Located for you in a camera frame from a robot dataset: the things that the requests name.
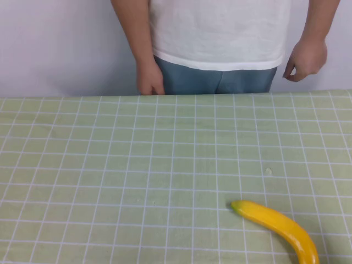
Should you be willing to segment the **person's left hand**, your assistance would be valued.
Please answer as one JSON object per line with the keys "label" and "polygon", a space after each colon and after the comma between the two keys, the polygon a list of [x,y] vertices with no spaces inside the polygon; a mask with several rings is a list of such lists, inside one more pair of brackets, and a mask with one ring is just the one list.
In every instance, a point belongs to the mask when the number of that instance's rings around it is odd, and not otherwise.
{"label": "person's left hand", "polygon": [[292,50],[283,78],[299,82],[309,75],[317,74],[327,61],[325,40],[301,38]]}

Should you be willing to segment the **person's right hand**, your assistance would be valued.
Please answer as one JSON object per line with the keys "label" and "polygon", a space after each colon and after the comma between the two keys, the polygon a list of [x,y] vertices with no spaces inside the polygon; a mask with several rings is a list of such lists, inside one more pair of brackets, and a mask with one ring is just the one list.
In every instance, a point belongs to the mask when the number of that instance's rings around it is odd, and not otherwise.
{"label": "person's right hand", "polygon": [[137,88],[142,95],[164,95],[162,72],[155,62],[151,60],[138,60],[137,69]]}

